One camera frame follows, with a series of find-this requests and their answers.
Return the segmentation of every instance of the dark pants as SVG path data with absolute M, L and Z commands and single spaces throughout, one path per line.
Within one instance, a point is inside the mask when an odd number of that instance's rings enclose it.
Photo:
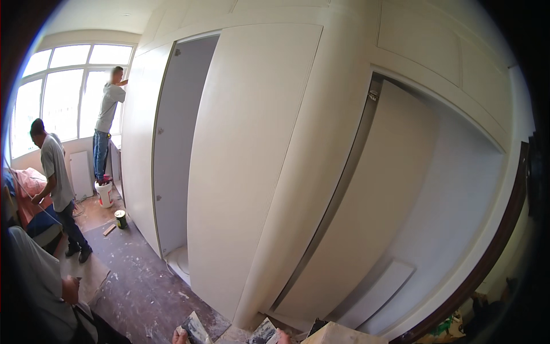
M 97 330 L 97 343 L 109 343 L 109 344 L 131 344 L 130 340 L 126 338 L 119 331 L 112 328 L 108 322 L 103 320 L 102 317 L 92 311 L 93 320 Z
M 90 245 L 88 245 L 88 241 L 86 241 L 82 232 L 80 232 L 80 228 L 74 222 L 73 209 L 74 202 L 71 201 L 63 211 L 56 212 L 59 221 L 63 225 L 63 232 L 69 237 L 69 248 L 78 249 L 78 246 L 80 246 L 84 251 L 89 250 Z
M 95 327 L 97 331 L 97 344 L 131 344 L 130 340 L 126 338 L 123 334 L 112 328 L 112 326 L 109 325 L 108 322 L 103 320 L 102 317 L 97 315 L 93 310 L 92 317 L 93 319 L 90 319 L 90 317 L 84 313 L 81 309 L 73 308 L 73 311 L 75 312 L 76 321 L 78 322 L 78 326 L 76 328 L 76 333 L 73 336 L 73 339 L 71 340 L 71 344 L 95 344 L 94 340 L 92 339 L 92 336 L 90 333 L 86 330 L 86 328 L 83 326 L 82 322 L 80 321 L 80 318 L 77 316 L 77 313 L 80 313 L 86 318 L 89 322 L 91 322 Z

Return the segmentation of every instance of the window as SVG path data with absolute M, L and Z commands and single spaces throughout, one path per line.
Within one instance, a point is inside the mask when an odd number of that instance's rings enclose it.
M 97 115 L 101 108 L 101 100 L 103 99 L 103 86 L 109 79 L 109 71 L 88 72 L 86 80 L 86 90 L 82 97 L 82 108 L 80 111 L 80 128 L 79 133 L 81 138 L 93 136 L 94 127 L 96 125 Z
M 132 47 L 120 45 L 94 45 L 90 63 L 128 64 Z
M 49 64 L 49 67 L 56 68 L 66 65 L 84 64 L 86 63 L 89 52 L 89 45 L 71 45 L 68 47 L 56 48 L 53 51 L 52 62 Z
M 42 120 L 44 129 L 56 133 L 61 141 L 76 139 L 78 100 L 83 69 L 48 74 L 44 91 Z
M 56 133 L 61 141 L 93 136 L 109 73 L 119 65 L 126 78 L 133 50 L 133 45 L 86 42 L 33 54 L 13 108 L 12 158 L 37 149 L 29 135 L 36 118 L 42 118 L 46 131 Z M 122 109 L 117 104 L 112 135 L 120 134 Z
M 12 118 L 12 156 L 20 156 L 36 148 L 29 131 L 31 123 L 40 114 L 42 79 L 22 85 L 17 91 Z
M 51 54 L 52 50 L 50 49 L 32 55 L 29 62 L 27 63 L 25 71 L 23 72 L 23 77 L 41 72 L 44 69 L 48 68 L 48 62 L 50 61 Z

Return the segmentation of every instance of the pink cloth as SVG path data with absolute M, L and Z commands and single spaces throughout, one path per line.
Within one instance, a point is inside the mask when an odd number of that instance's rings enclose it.
M 14 170 L 14 173 L 14 178 L 19 181 L 21 186 L 23 186 L 23 189 L 27 191 L 27 193 L 31 197 L 36 196 L 42 190 L 44 190 L 44 187 L 46 187 L 46 177 L 34 168 L 29 167 L 26 170 Z M 27 225 L 29 224 L 29 222 L 36 214 L 41 212 L 42 209 L 40 209 L 39 206 L 31 203 L 31 198 L 29 198 L 25 191 L 23 191 L 17 181 L 14 181 L 15 199 L 17 200 L 17 206 L 19 209 L 18 213 L 21 219 L 21 224 L 23 225 L 23 229 L 27 230 Z M 47 195 L 46 197 L 44 197 L 44 200 L 42 201 L 40 206 L 45 209 L 51 204 L 52 199 L 50 198 L 50 195 Z

